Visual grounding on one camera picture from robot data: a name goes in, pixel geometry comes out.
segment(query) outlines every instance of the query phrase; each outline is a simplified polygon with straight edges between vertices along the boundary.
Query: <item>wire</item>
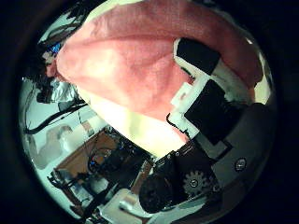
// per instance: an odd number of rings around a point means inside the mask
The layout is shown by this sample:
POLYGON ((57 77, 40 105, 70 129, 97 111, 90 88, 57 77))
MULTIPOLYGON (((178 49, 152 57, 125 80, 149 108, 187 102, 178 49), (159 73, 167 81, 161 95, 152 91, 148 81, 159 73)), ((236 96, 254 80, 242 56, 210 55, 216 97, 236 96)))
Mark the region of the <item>wire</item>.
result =
POLYGON ((24 133, 27 134, 35 134, 40 132, 41 130, 43 130, 44 128, 46 128, 47 126, 50 125, 50 123, 54 120, 59 118, 61 115, 66 114, 68 112, 74 113, 77 110, 80 110, 82 107, 86 106, 87 104, 83 104, 83 105, 77 105, 77 106, 71 106, 69 108, 67 108, 66 110, 63 111, 59 111, 56 114, 53 114, 51 116, 49 116, 47 119, 45 119, 41 124, 39 124, 36 128, 34 129, 28 129, 27 127, 25 127, 24 133))

